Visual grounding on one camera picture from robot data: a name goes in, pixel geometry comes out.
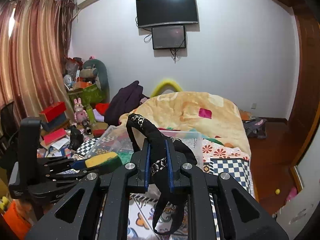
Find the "yellow green sponge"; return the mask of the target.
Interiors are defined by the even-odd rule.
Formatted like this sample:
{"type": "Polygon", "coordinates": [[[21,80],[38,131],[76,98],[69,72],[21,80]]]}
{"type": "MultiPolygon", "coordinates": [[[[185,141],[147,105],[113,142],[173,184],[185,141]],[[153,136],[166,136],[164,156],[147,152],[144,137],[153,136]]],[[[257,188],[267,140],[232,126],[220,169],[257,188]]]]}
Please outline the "yellow green sponge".
{"type": "Polygon", "coordinates": [[[122,161],[116,152],[107,152],[85,160],[87,168],[98,170],[100,174],[112,173],[121,167],[122,161]]]}

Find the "green knit cloth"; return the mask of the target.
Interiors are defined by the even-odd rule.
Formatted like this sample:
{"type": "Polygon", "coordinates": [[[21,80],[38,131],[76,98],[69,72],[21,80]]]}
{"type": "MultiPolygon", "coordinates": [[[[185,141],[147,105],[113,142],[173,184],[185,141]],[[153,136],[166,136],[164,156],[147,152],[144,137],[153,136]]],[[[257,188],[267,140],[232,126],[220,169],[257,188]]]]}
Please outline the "green knit cloth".
{"type": "Polygon", "coordinates": [[[131,156],[133,155],[133,151],[121,150],[121,151],[117,152],[117,155],[120,157],[122,164],[127,164],[131,160],[131,156]]]}

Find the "black chain strap bag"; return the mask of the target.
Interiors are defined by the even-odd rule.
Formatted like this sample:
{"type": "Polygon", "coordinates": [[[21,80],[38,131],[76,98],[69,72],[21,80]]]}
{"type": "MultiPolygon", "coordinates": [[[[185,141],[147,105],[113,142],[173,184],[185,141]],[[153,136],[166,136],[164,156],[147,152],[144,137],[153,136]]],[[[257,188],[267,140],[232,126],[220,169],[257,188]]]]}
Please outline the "black chain strap bag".
{"type": "Polygon", "coordinates": [[[184,206],[188,197],[185,194],[176,193],[173,190],[174,170],[172,164],[174,162],[171,159],[173,154],[170,153],[170,145],[173,146],[174,152],[184,154],[186,162],[192,165],[197,165],[196,157],[192,150],[180,139],[167,137],[147,118],[140,114],[132,113],[127,118],[126,129],[135,152],[140,151],[140,147],[133,134],[133,128],[137,129],[146,137],[148,145],[150,146],[150,150],[148,151],[148,161],[151,172],[150,178],[161,193],[153,213],[152,227],[158,235],[171,235],[179,229],[183,222],[184,206]],[[168,203],[175,207],[175,211],[172,214],[171,227],[168,231],[159,232],[156,230],[156,225],[168,203]]]}

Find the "red gift box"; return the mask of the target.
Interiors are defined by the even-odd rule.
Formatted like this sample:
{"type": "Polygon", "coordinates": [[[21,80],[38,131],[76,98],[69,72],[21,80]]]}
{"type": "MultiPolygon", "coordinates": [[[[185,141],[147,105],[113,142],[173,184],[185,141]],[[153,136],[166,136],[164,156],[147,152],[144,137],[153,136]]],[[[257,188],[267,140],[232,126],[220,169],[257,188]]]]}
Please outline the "red gift box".
{"type": "Polygon", "coordinates": [[[66,110],[65,102],[56,102],[49,107],[45,108],[39,113],[39,116],[43,122],[51,122],[66,110]]]}

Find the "pink bunny plush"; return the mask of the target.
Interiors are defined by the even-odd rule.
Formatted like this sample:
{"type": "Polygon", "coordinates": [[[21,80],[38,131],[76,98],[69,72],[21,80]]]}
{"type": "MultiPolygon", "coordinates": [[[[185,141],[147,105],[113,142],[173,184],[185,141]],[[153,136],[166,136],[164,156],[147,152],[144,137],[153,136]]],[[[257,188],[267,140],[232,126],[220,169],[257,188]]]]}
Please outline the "pink bunny plush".
{"type": "Polygon", "coordinates": [[[84,109],[81,98],[74,99],[74,119],[77,124],[84,128],[89,126],[88,114],[84,109]]]}

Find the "green thermos bottle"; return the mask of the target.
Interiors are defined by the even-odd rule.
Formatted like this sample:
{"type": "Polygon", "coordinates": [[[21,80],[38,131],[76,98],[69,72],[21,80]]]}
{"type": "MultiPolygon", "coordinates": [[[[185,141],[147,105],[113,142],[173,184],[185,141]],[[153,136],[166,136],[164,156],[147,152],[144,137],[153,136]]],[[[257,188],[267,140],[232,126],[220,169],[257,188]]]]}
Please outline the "green thermos bottle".
{"type": "Polygon", "coordinates": [[[96,118],[95,118],[95,115],[93,112],[93,108],[91,106],[87,106],[86,112],[87,112],[90,124],[95,125],[97,123],[97,121],[96,121],[96,118]]]}

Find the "clear plastic storage box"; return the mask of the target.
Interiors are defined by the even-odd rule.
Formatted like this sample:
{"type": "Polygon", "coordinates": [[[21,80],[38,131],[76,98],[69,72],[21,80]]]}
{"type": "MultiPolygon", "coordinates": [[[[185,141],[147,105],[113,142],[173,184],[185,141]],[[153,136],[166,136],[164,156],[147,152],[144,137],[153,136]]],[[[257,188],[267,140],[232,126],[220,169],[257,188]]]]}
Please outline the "clear plastic storage box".
{"type": "MultiPolygon", "coordinates": [[[[199,132],[164,129],[161,132],[174,140],[180,139],[192,150],[197,160],[197,166],[203,168],[202,136],[199,132]]],[[[90,158],[107,152],[116,152],[117,154],[121,150],[133,151],[132,142],[129,139],[127,130],[125,127],[110,126],[92,146],[89,146],[88,150],[85,150],[84,158],[90,158]]]]}

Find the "red cushion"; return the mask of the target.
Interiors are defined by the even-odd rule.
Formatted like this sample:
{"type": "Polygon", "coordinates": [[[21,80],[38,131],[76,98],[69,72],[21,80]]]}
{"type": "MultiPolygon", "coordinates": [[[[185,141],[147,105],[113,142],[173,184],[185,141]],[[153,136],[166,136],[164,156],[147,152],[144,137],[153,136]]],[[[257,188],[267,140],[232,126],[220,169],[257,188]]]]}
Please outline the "red cushion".
{"type": "Polygon", "coordinates": [[[109,108],[109,103],[97,103],[95,105],[95,109],[97,110],[97,112],[100,114],[100,115],[105,115],[105,112],[108,110],[109,108]]]}

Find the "green shopping bag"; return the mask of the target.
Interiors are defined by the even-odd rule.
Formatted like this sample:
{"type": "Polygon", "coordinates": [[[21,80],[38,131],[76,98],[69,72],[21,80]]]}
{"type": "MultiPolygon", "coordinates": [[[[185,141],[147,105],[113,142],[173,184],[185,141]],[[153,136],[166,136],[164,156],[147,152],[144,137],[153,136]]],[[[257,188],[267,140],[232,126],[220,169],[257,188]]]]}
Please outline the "green shopping bag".
{"type": "Polygon", "coordinates": [[[92,103],[100,103],[106,98],[105,92],[100,90],[96,84],[86,88],[70,90],[67,92],[67,94],[72,105],[74,105],[74,99],[80,98],[84,107],[87,107],[92,103]]]}

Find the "yellow fleece blanket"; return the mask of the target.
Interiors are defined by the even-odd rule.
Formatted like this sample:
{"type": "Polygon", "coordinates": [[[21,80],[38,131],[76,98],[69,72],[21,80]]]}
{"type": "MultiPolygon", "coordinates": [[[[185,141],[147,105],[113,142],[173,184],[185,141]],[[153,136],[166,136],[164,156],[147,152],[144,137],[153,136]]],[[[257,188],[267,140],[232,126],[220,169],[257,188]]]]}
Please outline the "yellow fleece blanket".
{"type": "Polygon", "coordinates": [[[238,107],[228,99],[206,92],[175,92],[149,98],[131,111],[158,128],[198,131],[202,135],[251,150],[238,107]]]}

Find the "grey shark plush toy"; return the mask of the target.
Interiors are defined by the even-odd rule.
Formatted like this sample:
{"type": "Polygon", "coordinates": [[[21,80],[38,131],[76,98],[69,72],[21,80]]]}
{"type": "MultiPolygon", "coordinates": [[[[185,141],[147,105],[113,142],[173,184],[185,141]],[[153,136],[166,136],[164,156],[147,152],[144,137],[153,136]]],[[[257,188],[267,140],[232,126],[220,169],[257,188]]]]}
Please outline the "grey shark plush toy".
{"type": "Polygon", "coordinates": [[[87,60],[82,65],[82,70],[80,70],[80,77],[87,80],[93,80],[97,87],[108,96],[109,84],[107,69],[103,62],[97,59],[87,60]]]}

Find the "dark purple jacket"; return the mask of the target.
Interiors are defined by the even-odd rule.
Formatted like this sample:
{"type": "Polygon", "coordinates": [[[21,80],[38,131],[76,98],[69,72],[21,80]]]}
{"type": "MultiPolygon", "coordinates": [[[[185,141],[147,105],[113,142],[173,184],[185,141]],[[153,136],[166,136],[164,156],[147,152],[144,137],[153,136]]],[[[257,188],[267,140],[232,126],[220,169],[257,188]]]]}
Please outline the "dark purple jacket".
{"type": "Polygon", "coordinates": [[[111,100],[108,109],[104,114],[104,122],[108,126],[118,126],[119,118],[146,102],[149,97],[143,94],[143,87],[139,81],[134,81],[128,86],[121,88],[111,100]]]}

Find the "yellow neck pillow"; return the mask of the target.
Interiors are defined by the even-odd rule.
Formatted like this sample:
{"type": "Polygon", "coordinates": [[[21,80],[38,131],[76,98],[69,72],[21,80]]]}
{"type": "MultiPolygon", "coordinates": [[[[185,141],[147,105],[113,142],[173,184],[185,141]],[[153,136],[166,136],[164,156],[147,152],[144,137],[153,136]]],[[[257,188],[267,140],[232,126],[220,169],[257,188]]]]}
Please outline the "yellow neck pillow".
{"type": "Polygon", "coordinates": [[[172,90],[173,92],[181,92],[183,89],[176,81],[172,79],[164,79],[155,87],[150,97],[153,98],[155,96],[159,96],[163,94],[165,90],[172,90]]]}

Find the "striped brown curtain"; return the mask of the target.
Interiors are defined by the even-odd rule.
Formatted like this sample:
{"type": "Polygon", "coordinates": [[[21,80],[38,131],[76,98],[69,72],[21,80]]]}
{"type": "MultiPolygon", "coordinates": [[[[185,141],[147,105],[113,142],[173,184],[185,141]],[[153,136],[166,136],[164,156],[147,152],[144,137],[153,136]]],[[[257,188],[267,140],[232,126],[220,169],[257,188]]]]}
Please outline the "striped brown curtain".
{"type": "Polygon", "coordinates": [[[63,75],[71,41],[73,0],[15,0],[1,8],[1,106],[16,122],[56,102],[73,119],[63,75]]]}

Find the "small wall monitor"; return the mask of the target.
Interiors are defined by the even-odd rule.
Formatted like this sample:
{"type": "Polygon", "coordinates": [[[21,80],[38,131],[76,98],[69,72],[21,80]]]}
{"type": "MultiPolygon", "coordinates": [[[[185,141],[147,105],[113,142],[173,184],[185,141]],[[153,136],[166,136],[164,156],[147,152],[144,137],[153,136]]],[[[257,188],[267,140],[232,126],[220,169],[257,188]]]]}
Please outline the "small wall monitor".
{"type": "Polygon", "coordinates": [[[168,25],[151,29],[153,50],[184,49],[186,47],[185,26],[168,25]]]}

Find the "large wall television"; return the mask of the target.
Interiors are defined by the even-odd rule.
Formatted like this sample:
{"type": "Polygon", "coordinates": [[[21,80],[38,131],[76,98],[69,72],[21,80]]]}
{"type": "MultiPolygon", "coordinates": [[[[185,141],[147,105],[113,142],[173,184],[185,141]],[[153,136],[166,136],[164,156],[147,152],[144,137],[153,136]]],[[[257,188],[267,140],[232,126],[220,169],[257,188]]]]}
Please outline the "large wall television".
{"type": "Polygon", "coordinates": [[[136,0],[139,28],[171,24],[197,24],[196,0],[136,0]]]}

